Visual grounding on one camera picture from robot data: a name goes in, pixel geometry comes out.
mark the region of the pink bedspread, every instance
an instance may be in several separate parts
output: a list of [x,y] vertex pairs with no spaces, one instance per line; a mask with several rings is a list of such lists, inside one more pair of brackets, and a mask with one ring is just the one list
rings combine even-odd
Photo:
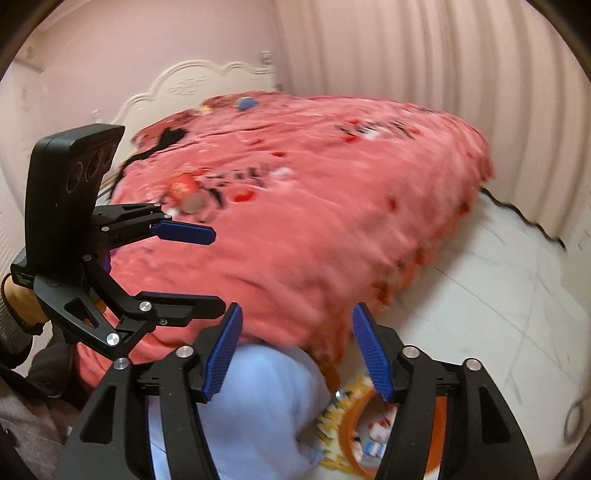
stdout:
[[[260,104],[246,112],[236,110],[235,96],[217,98],[210,115],[185,112],[137,136],[146,149],[165,125],[189,131],[131,164],[113,203],[162,201],[177,220],[212,225],[217,240],[209,247],[158,238],[128,245],[114,255],[111,274],[130,294],[236,301],[246,340],[298,345],[337,362],[349,343],[353,305],[388,305],[433,260],[492,175],[489,149],[462,120],[414,105],[251,96]],[[172,210],[165,196],[181,172],[202,186],[196,215]],[[131,358],[160,359],[206,325],[157,327]],[[81,344],[78,353],[82,379],[96,385],[109,361]]]

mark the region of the blue rubber finger pad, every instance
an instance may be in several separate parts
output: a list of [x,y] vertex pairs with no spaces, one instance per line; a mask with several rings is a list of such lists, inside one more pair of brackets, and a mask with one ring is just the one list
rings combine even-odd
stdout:
[[226,378],[230,361],[236,352],[241,333],[242,309],[237,305],[231,312],[226,327],[218,337],[205,365],[202,393],[208,401],[222,389],[223,380]]
[[186,244],[211,245],[216,239],[216,232],[210,226],[169,220],[152,225],[151,231],[162,240],[185,242]]
[[394,395],[390,362],[361,305],[353,308],[353,335],[376,391],[389,401]]

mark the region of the sleeve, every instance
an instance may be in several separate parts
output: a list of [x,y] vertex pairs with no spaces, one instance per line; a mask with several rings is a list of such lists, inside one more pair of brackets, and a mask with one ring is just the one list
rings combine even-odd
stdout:
[[0,364],[8,368],[16,368],[29,356],[33,337],[25,333],[12,311],[4,294],[4,282],[2,280],[2,296],[0,297]]

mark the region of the carved headboard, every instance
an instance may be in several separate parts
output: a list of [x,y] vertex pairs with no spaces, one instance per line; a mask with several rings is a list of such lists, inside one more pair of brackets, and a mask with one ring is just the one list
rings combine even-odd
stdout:
[[131,138],[142,128],[165,116],[188,108],[199,108],[205,99],[228,93],[249,90],[274,91],[277,88],[272,66],[256,68],[248,63],[233,61],[225,65],[208,60],[189,60],[177,63],[162,72],[147,93],[127,100],[113,124],[125,125],[125,135],[115,153],[113,166],[103,185],[109,186],[119,166],[135,150]]

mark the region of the human hand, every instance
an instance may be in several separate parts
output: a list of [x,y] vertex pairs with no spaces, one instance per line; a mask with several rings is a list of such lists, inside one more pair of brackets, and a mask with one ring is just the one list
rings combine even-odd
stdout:
[[[6,300],[25,323],[26,327],[32,328],[37,323],[44,324],[49,321],[49,318],[41,309],[41,305],[39,304],[35,292],[29,288],[15,285],[12,281],[12,277],[8,277],[4,283],[4,294]],[[95,305],[101,313],[105,313],[106,305],[101,299],[97,300]],[[92,326],[90,320],[85,319],[85,323]]]

